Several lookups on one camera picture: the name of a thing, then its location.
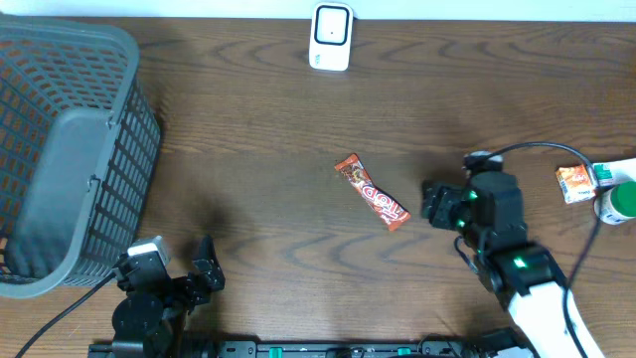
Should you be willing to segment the orange chocolate bar wrapper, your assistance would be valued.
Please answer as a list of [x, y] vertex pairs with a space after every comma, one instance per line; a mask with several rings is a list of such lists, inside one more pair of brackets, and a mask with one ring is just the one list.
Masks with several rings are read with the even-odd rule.
[[336, 164], [334, 169], [348, 180], [389, 231], [395, 231], [410, 219], [410, 212], [375, 184], [356, 153]]

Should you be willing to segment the small orange box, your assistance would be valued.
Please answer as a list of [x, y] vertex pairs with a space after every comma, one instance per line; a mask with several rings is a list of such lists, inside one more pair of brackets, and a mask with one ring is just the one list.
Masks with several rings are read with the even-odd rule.
[[587, 201], [595, 196], [595, 186], [584, 165], [560, 167], [556, 179], [567, 204]]

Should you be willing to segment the white green medicine box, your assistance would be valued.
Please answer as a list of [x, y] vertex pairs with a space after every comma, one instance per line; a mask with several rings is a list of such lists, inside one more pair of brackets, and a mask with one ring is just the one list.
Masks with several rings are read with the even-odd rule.
[[635, 180], [636, 159], [594, 163], [593, 169], [601, 187], [614, 187]]

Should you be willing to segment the green lid jar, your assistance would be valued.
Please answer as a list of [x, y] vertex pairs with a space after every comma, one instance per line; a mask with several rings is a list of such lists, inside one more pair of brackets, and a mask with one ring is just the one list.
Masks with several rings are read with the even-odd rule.
[[625, 182], [596, 198], [594, 212], [603, 223], [620, 225], [635, 218], [635, 200], [635, 183]]

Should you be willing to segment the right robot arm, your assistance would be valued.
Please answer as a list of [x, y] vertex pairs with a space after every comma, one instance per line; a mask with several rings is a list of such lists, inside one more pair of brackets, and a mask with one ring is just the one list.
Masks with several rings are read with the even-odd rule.
[[423, 186], [422, 217], [455, 231], [474, 255], [460, 257], [494, 293], [540, 357], [601, 357], [567, 280], [551, 252], [529, 239], [523, 194], [515, 176], [471, 176], [464, 186]]

